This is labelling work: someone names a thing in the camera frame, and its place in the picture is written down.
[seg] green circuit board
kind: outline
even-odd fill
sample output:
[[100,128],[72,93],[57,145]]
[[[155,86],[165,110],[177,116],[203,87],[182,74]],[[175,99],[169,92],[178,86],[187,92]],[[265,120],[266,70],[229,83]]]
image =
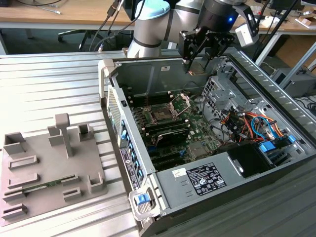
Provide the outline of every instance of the green circuit board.
[[[145,146],[157,170],[164,170],[173,166],[189,163],[197,159],[209,157],[221,145],[214,132],[210,129],[199,109],[199,105],[189,99],[190,106],[181,96],[176,97],[171,103],[173,109],[180,114],[175,116],[170,112],[170,104],[156,104],[145,107],[132,108],[138,129]],[[154,127],[159,124],[168,124],[172,121],[188,120],[186,128],[189,135],[184,141],[166,147],[156,147],[157,135],[169,132],[171,129],[159,132],[153,136],[144,132],[144,127]]]

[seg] warning label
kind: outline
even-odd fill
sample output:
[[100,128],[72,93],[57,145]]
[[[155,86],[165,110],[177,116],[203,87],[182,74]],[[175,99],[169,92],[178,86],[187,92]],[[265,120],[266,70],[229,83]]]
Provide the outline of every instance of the warning label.
[[226,186],[214,163],[187,170],[187,175],[200,196]]

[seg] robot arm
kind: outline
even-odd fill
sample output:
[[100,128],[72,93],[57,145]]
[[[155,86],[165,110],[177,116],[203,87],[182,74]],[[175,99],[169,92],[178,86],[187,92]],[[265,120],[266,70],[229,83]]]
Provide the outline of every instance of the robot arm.
[[246,19],[247,27],[237,30],[242,46],[247,45],[246,37],[258,35],[258,25],[246,0],[205,0],[193,31],[181,31],[179,36],[179,53],[183,58],[186,72],[195,57],[205,48],[208,60],[220,57],[234,41],[229,33],[238,15]]
[[246,0],[180,0],[174,10],[167,2],[146,0],[136,21],[134,39],[127,57],[158,57],[163,40],[179,44],[179,53],[188,72],[195,57],[205,49],[211,60],[221,56],[234,41],[229,33],[238,15],[247,24],[236,30],[242,46],[254,42],[258,26]]

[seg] blue cable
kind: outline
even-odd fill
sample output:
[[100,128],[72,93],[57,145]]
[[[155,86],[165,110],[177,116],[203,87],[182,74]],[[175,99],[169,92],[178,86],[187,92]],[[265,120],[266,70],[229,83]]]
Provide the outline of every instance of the blue cable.
[[255,134],[257,134],[258,136],[262,137],[263,140],[266,141],[266,138],[265,138],[262,134],[258,133],[258,132],[255,130],[255,128],[254,128],[254,120],[255,120],[255,118],[261,118],[263,121],[265,121],[265,122],[267,123],[267,125],[269,126],[269,129],[270,129],[272,135],[273,135],[275,138],[279,138],[278,134],[277,134],[276,132],[274,132],[274,130],[272,129],[272,127],[271,127],[269,121],[268,121],[266,118],[261,117],[261,116],[254,117],[254,118],[252,119],[252,121],[251,121],[251,128],[252,128],[252,130],[253,130],[253,132],[254,132]]

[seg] sticker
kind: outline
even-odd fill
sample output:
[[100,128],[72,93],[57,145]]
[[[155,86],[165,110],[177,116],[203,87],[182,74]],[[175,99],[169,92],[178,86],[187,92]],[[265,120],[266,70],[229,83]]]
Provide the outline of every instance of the sticker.
[[170,66],[161,67],[161,71],[162,71],[162,72],[169,71],[169,70],[170,70]]
[[202,196],[226,186],[214,163],[205,164],[187,171],[187,175],[197,193]]
[[181,168],[181,169],[176,169],[176,170],[173,170],[172,171],[172,173],[173,173],[173,176],[175,177],[175,178],[177,178],[177,177],[180,177],[180,176],[183,176],[183,175],[186,175],[187,173],[186,173],[186,169],[185,168]]
[[130,161],[130,157],[127,152],[127,149],[126,148],[120,149],[120,154],[122,156],[130,183],[132,184],[132,188],[133,190],[137,190],[140,187],[140,185],[138,183],[137,176],[135,175],[133,163]]

